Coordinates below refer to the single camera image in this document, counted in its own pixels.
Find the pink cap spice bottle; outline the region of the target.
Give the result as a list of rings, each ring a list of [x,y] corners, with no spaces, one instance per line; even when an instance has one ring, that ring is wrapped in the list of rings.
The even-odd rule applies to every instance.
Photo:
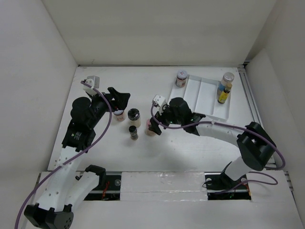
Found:
[[[152,130],[150,130],[149,128],[151,127],[151,122],[150,122],[150,119],[148,119],[146,121],[146,128],[145,128],[145,134],[148,135],[148,136],[155,136],[156,133]]]

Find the white lid pink salt jar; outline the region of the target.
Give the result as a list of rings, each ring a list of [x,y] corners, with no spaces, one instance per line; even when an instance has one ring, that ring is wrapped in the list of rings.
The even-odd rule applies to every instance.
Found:
[[[122,122],[125,120],[126,115],[124,110],[117,110],[113,112],[114,118],[118,122]]]

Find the black grinder top salt jar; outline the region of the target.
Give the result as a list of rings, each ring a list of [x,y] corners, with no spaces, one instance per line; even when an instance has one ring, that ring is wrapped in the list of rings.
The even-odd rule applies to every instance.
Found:
[[[137,128],[141,126],[141,115],[140,111],[136,108],[132,108],[127,113],[130,125],[136,126]]]

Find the small black cap pepper bottle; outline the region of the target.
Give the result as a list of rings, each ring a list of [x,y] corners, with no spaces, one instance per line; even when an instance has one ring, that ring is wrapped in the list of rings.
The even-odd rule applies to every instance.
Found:
[[[129,127],[129,133],[130,133],[130,137],[132,140],[137,140],[138,139],[138,132],[137,132],[137,127],[134,125],[131,125]]]

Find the white lid brown spice jar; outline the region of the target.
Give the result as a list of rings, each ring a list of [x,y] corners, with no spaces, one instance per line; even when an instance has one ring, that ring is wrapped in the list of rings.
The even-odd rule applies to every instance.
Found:
[[[186,84],[188,73],[185,70],[179,70],[176,75],[176,85],[178,87],[184,87]]]

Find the gold cap yellow label bottle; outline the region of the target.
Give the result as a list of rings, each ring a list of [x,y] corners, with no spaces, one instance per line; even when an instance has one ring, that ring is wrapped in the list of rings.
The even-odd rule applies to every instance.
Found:
[[[224,90],[219,95],[217,102],[220,103],[220,104],[224,104],[226,102],[227,98],[229,97],[231,89],[232,89],[232,84],[227,83]]]

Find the silver lid blue label shaker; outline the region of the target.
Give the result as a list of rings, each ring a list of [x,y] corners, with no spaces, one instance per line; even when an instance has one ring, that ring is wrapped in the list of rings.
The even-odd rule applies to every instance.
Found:
[[[233,80],[234,80],[234,74],[231,72],[226,72],[218,84],[217,95],[220,95],[221,92],[227,86],[227,84],[231,83]]]

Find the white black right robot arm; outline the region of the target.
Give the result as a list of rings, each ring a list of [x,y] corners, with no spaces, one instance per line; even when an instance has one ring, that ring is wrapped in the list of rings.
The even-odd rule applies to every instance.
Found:
[[[206,178],[203,187],[213,190],[218,195],[237,189],[248,182],[248,173],[260,174],[266,164],[277,151],[275,143],[257,122],[251,122],[245,127],[217,122],[203,114],[192,112],[187,102],[176,97],[170,102],[160,95],[152,100],[149,130],[161,135],[161,128],[182,129],[185,132],[203,137],[211,137],[238,148],[240,156],[225,166],[220,174]]]

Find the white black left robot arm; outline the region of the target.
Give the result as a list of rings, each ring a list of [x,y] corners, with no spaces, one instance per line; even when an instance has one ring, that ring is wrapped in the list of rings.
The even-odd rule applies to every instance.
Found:
[[[89,165],[80,178],[75,177],[76,171],[88,151],[101,140],[94,131],[100,119],[105,113],[123,111],[131,95],[113,87],[106,94],[88,85],[84,90],[88,96],[72,103],[71,121],[55,169],[45,177],[45,190],[35,204],[24,210],[26,219],[40,229],[70,228],[74,212],[86,196],[106,185],[103,167]]]

